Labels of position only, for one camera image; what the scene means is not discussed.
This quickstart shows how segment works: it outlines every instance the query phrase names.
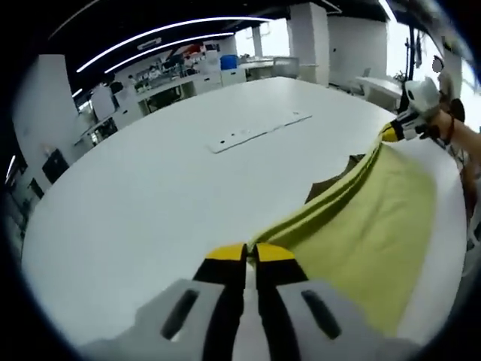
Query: white pillar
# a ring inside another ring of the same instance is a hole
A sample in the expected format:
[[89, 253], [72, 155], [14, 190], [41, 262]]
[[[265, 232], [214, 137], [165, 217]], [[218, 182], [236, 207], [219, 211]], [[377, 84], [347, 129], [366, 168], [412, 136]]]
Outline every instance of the white pillar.
[[235, 36], [229, 36], [219, 41], [219, 48], [221, 55], [237, 55]]
[[46, 147], [58, 148], [69, 165], [85, 149], [75, 147], [78, 112], [68, 83], [63, 55], [40, 55], [15, 98], [13, 122], [22, 155], [43, 191], [50, 188], [42, 167]]
[[254, 40], [254, 54], [256, 56], [262, 56], [262, 43], [261, 43], [261, 27], [256, 26], [253, 28], [253, 40]]
[[301, 64], [316, 64], [316, 82], [329, 84], [329, 31], [324, 8], [305, 3], [290, 7], [292, 56]]
[[292, 43], [291, 20], [287, 20], [287, 37], [289, 38], [289, 55], [294, 56], [294, 44]]

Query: white wall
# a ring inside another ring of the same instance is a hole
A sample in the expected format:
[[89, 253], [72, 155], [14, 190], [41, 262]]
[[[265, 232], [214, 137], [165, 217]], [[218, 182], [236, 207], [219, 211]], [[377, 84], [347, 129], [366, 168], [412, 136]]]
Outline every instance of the white wall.
[[40, 55], [14, 102], [15, 134], [29, 173], [43, 191], [51, 186], [42, 171], [45, 146], [60, 149], [69, 165], [87, 151], [82, 145], [74, 147], [78, 113], [71, 94], [65, 57]]
[[16, 186], [12, 193], [19, 203], [22, 203], [25, 200], [30, 201], [32, 210], [37, 205], [37, 202], [40, 200], [35, 195], [32, 188], [29, 187], [29, 184], [33, 178], [37, 179], [35, 177], [33, 169], [30, 167], [27, 167], [27, 169], [22, 174], [17, 174], [17, 176], [15, 177]]
[[346, 84], [349, 80], [361, 76], [366, 68], [371, 68], [373, 77], [386, 76], [385, 23], [352, 17], [329, 17], [328, 29], [331, 83]]
[[13, 220], [11, 216], [3, 217], [3, 226], [5, 234], [12, 246], [12, 254], [15, 259], [20, 259], [22, 255], [22, 236], [20, 228], [17, 223]]

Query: human arm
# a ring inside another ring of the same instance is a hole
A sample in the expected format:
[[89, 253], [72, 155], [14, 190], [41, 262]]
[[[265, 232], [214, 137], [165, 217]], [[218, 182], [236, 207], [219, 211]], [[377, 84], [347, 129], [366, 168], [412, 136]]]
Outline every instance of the human arm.
[[[440, 137], [446, 139], [451, 126], [451, 116], [440, 111], [430, 122], [432, 126], [437, 126], [440, 130]], [[469, 153], [473, 161], [481, 165], [481, 134], [475, 133], [465, 124], [454, 119], [454, 132], [451, 141]]]

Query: person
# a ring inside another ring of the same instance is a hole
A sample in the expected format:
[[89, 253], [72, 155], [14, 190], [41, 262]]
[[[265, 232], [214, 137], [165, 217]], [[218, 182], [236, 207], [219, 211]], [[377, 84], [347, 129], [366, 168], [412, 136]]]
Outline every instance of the person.
[[[449, 109], [447, 110], [449, 114], [464, 124], [466, 114], [464, 112], [464, 105], [461, 99], [453, 99], [449, 104]], [[451, 142], [448, 144], [446, 146], [446, 150], [456, 160], [459, 168], [463, 168], [469, 163], [469, 154], [467, 154], [466, 150], [463, 150], [456, 143]]]
[[443, 140], [451, 138], [451, 142], [457, 144], [462, 150], [470, 155], [470, 158], [478, 165], [481, 165], [481, 134], [463, 124], [462, 121], [451, 117], [447, 112], [440, 110], [430, 123], [440, 130], [440, 137]]
[[183, 61], [183, 64], [186, 68], [192, 68], [194, 66], [194, 61], [192, 58], [188, 55]]
[[455, 160], [460, 168], [467, 221], [470, 222], [481, 196], [481, 134], [475, 133], [462, 121], [443, 110], [440, 110], [429, 124], [439, 129], [441, 139], [451, 143], [451, 150], [457, 149]]
[[448, 111], [449, 104], [454, 98], [454, 86], [452, 84], [451, 75], [446, 70], [443, 60], [439, 56], [434, 56], [433, 71], [438, 73], [437, 79], [439, 81], [440, 105], [445, 111]]
[[135, 86], [135, 84], [137, 84], [137, 81], [134, 79], [134, 77], [132, 75], [129, 75], [129, 82], [133, 86]]

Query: window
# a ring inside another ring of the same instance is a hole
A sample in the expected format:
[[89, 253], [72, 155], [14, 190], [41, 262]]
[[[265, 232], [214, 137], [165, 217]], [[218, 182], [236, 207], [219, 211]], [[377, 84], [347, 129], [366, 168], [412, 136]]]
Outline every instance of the window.
[[[409, 26], [400, 23], [388, 23], [388, 64], [386, 73], [388, 76], [393, 77], [400, 71], [403, 74], [406, 72], [407, 61], [409, 57], [406, 54], [406, 42], [409, 41], [410, 33]], [[414, 29], [414, 39], [417, 41], [418, 30]], [[425, 77], [430, 77], [434, 80], [436, 86], [439, 86], [437, 82], [437, 74], [432, 69], [432, 63], [434, 55], [442, 58], [439, 50], [434, 44], [433, 40], [428, 34], [419, 32], [419, 38], [421, 42], [421, 60], [422, 63], [419, 68], [414, 65], [413, 80], [424, 80]]]
[[247, 28], [235, 33], [235, 47], [239, 56], [245, 54], [254, 56], [253, 28]]
[[286, 19], [262, 23], [260, 27], [263, 56], [289, 56], [289, 34]]
[[409, 39], [409, 26], [388, 22], [388, 56], [386, 74], [394, 77], [406, 72], [406, 40]]
[[433, 70], [433, 59], [434, 56], [439, 56], [441, 59], [440, 51], [437, 49], [433, 40], [428, 34], [421, 33], [421, 55], [422, 64], [419, 68], [414, 68], [413, 79], [414, 80], [424, 80], [425, 77], [430, 77], [434, 80], [434, 83], [438, 86], [437, 76], [438, 74]]
[[461, 101], [466, 113], [466, 125], [475, 132], [481, 128], [481, 94], [479, 93], [479, 81], [471, 66], [461, 59]]

